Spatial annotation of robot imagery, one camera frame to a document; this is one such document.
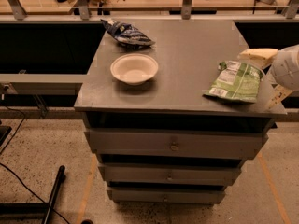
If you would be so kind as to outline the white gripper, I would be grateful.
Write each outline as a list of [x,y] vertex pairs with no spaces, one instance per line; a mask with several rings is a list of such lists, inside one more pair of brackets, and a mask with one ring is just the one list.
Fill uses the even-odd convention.
[[246,49],[238,54],[238,59],[250,63],[259,69],[265,69],[270,64],[270,73],[277,85],[267,108],[271,109],[299,89],[299,45],[282,50],[259,48]]

